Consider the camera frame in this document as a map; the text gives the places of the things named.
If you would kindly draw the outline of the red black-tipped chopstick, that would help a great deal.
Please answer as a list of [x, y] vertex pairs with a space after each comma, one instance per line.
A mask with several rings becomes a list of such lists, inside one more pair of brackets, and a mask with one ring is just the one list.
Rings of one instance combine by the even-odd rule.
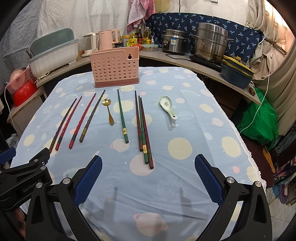
[[82, 99], [82, 96], [79, 98], [79, 100], [78, 100], [78, 102], [75, 104], [74, 108], [71, 109], [71, 113], [70, 113], [70, 115], [69, 115], [69, 117], [68, 117], [68, 119], [67, 119], [67, 121], [66, 121], [66, 123], [65, 123], [65, 125], [64, 125], [64, 127], [63, 127], [63, 129], [62, 129], [62, 132], [61, 132], [61, 134], [60, 134], [60, 137], [58, 138], [58, 141], [57, 141], [57, 144], [56, 144], [56, 147], [55, 147], [55, 150], [56, 150], [56, 151], [58, 151], [59, 148], [60, 148], [60, 144], [61, 144], [62, 139], [63, 139], [63, 137], [64, 137], [64, 135], [65, 135], [65, 133], [66, 133], [67, 127], [68, 127], [68, 125], [69, 125], [69, 122], [70, 122], [70, 120], [71, 120], [71, 118], [72, 118], [72, 116], [73, 116], [73, 114], [74, 114], [74, 112], [75, 112], [77, 106], [79, 105], [79, 102], [81, 101], [81, 99]]

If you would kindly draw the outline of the white ceramic soup spoon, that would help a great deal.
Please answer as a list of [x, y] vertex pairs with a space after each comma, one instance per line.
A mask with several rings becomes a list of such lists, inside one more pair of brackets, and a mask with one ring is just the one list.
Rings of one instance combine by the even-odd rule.
[[169, 96], [164, 95], [159, 98], [159, 104], [161, 108], [170, 116], [170, 118], [174, 121], [178, 119], [177, 115], [174, 113], [172, 109], [172, 100]]

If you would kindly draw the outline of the pink perforated utensil holder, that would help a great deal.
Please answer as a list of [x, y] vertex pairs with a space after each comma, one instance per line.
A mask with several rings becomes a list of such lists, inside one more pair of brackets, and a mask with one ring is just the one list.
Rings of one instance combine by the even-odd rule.
[[139, 83], [139, 48], [122, 47], [90, 54], [96, 88]]

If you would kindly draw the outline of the clear food container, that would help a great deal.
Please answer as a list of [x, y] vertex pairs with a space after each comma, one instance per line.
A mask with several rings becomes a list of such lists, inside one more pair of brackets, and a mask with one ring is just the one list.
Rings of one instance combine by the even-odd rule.
[[141, 45], [142, 51], [146, 51], [146, 52], [157, 51], [158, 47], [159, 47], [158, 44], [142, 44]]

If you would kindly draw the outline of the white glass kettle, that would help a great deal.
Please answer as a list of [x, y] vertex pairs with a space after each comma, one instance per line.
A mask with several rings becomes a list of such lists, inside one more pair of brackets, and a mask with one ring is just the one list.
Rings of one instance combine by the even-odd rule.
[[84, 53], [82, 57], [88, 57], [91, 53], [98, 50], [98, 37], [94, 32], [88, 33], [82, 38], [84, 43]]

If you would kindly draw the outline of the blue patterned backsplash cloth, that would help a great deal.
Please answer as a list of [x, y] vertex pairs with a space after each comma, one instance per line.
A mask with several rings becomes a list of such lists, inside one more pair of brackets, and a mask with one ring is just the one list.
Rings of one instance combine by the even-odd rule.
[[185, 32], [188, 35], [187, 50], [195, 47], [196, 38], [206, 40], [207, 35], [216, 33], [226, 45], [226, 55], [238, 56], [243, 62], [248, 62], [257, 45], [262, 43], [265, 36], [260, 30], [243, 26], [236, 22], [196, 13], [156, 13], [145, 20], [145, 25], [151, 29], [156, 44], [163, 44], [165, 30], [172, 29]]

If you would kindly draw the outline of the dark brown twisted chopstick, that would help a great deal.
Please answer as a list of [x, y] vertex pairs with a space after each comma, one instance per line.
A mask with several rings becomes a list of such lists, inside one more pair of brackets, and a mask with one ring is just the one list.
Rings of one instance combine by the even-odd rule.
[[79, 138], [79, 142], [81, 142], [81, 143], [83, 142], [83, 140], [84, 140], [84, 138], [86, 136], [87, 130], [88, 130], [89, 126], [90, 126], [90, 123], [91, 123], [91, 121], [93, 119], [93, 116], [94, 116], [94, 114], [95, 114], [95, 112], [97, 110], [97, 107], [98, 107], [103, 95], [105, 94], [105, 92], [106, 92], [106, 90], [104, 90], [102, 92], [101, 96], [99, 97], [98, 101], [96, 102], [96, 104], [95, 104], [95, 106], [94, 106], [94, 108], [93, 108], [93, 110], [92, 110], [92, 112], [91, 112], [91, 114], [90, 114], [90, 116], [89, 116], [89, 118], [88, 118], [88, 120], [86, 122], [86, 125], [85, 125], [85, 127], [83, 129], [83, 132], [81, 133], [81, 136]]

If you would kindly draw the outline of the large steel steamer pot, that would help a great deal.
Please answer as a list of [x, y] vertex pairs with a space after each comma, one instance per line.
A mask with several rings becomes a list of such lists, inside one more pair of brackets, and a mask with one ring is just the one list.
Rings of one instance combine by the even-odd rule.
[[235, 42], [228, 37], [228, 31], [211, 23], [198, 23], [196, 27], [195, 56], [220, 64], [226, 53], [227, 44]]

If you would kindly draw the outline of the maroon chopstick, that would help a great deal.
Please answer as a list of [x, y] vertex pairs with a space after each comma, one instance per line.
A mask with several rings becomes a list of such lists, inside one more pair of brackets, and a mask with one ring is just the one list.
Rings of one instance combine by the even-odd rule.
[[137, 121], [137, 137], [138, 137], [138, 147], [139, 151], [143, 151], [142, 147], [142, 132], [140, 127], [140, 118], [139, 118], [139, 112], [138, 112], [138, 100], [137, 100], [137, 91], [134, 91], [135, 94], [135, 112], [136, 112], [136, 121]]

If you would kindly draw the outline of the dark red chopstick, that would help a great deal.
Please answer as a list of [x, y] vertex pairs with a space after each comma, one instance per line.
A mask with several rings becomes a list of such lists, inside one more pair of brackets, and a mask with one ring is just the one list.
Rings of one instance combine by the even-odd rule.
[[143, 102], [142, 102], [141, 97], [139, 98], [139, 102], [140, 102], [140, 108], [141, 108], [141, 113], [142, 113], [144, 134], [145, 134], [147, 159], [148, 159], [148, 162], [149, 162], [149, 168], [152, 170], [152, 169], [154, 169], [154, 163], [153, 163], [153, 159], [152, 159], [151, 145], [149, 143], [149, 134], [148, 134], [148, 131], [147, 131], [147, 123], [146, 123], [146, 119], [145, 119], [144, 106], [143, 106]]

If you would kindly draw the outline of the green gold-banded chopstick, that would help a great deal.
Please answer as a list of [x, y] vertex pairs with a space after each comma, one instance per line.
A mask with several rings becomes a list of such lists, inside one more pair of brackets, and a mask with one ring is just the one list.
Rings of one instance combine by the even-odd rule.
[[138, 96], [138, 103], [139, 103], [139, 112], [140, 112], [140, 127], [141, 127], [141, 137], [142, 137], [142, 149], [144, 155], [144, 163], [148, 164], [148, 155], [147, 155], [147, 143], [145, 138], [145, 128], [144, 128], [144, 108], [142, 105], [142, 98]]

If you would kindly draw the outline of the cooking oil bottle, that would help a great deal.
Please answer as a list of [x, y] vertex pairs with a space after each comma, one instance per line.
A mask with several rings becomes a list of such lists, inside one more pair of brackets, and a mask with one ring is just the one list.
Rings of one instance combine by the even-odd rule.
[[151, 30], [149, 27], [145, 27], [145, 30], [142, 35], [142, 43], [143, 44], [151, 44]]

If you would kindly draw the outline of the gold flower spoon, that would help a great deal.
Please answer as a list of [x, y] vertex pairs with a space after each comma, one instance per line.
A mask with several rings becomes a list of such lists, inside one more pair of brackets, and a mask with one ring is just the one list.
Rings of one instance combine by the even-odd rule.
[[114, 125], [114, 119], [113, 119], [113, 117], [111, 115], [111, 112], [110, 112], [110, 109], [109, 109], [109, 106], [111, 105], [111, 100], [105, 98], [102, 103], [107, 108], [109, 124], [112, 126], [112, 125]]

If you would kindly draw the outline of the dark brown-red chopstick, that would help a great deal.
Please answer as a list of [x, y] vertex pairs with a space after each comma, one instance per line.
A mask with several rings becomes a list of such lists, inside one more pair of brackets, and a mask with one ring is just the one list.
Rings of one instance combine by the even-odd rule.
[[68, 108], [66, 114], [64, 115], [64, 117], [63, 117], [63, 119], [62, 119], [62, 121], [61, 121], [61, 123], [60, 123], [60, 125], [59, 125], [59, 127], [58, 127], [58, 129], [57, 129], [57, 131], [56, 131], [56, 133], [55, 133], [55, 135], [54, 135], [54, 137], [53, 137], [53, 140], [51, 141], [51, 144], [50, 144], [50, 147], [49, 147], [49, 152], [50, 152], [50, 153], [51, 153], [52, 150], [53, 150], [54, 144], [55, 144], [55, 142], [56, 142], [56, 140], [57, 140], [57, 137], [58, 137], [58, 135], [59, 135], [59, 133], [60, 133], [60, 131], [61, 131], [61, 128], [62, 128], [62, 126], [63, 126], [63, 124], [64, 124], [64, 122], [65, 122], [65, 120], [66, 120], [66, 118], [67, 118], [67, 115], [69, 114], [69, 112], [70, 112], [71, 108], [73, 107], [74, 103], [76, 102], [76, 100], [77, 100], [77, 99], [74, 99], [74, 101], [72, 102], [72, 104], [71, 104], [70, 107]]

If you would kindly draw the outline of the blue patterned tablecloth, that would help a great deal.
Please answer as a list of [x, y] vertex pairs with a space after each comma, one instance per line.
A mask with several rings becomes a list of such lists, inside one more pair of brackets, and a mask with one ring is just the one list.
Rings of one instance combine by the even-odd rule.
[[[102, 92], [83, 142], [79, 138]], [[129, 143], [126, 144], [118, 105], [120, 93]], [[135, 94], [142, 98], [154, 169], [139, 151]], [[74, 146], [75, 128], [93, 95]], [[167, 95], [177, 120], [161, 108]], [[26, 163], [50, 146], [68, 108], [79, 100], [58, 151], [47, 167], [54, 183], [72, 177], [95, 155], [103, 168], [80, 209], [95, 232], [105, 240], [193, 240], [214, 215], [211, 201], [195, 167], [203, 154], [207, 161], [237, 182], [261, 181], [260, 172], [234, 124], [214, 96], [191, 70], [177, 67], [139, 69], [135, 85], [96, 88], [86, 72], [61, 80], [29, 122], [16, 148], [12, 165]], [[109, 124], [104, 99], [114, 125]]]

